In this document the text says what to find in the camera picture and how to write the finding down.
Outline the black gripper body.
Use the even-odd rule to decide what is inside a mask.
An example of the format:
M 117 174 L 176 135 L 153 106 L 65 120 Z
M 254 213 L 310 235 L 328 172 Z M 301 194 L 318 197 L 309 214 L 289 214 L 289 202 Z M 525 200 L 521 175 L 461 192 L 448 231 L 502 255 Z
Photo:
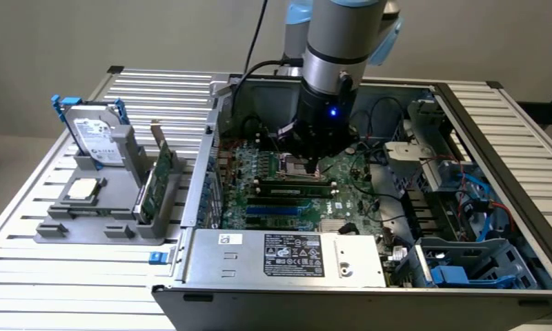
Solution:
M 354 142 L 349 124 L 354 91 L 325 94 L 301 81 L 296 113 L 282 127 L 282 146 L 309 164 L 338 154 Z

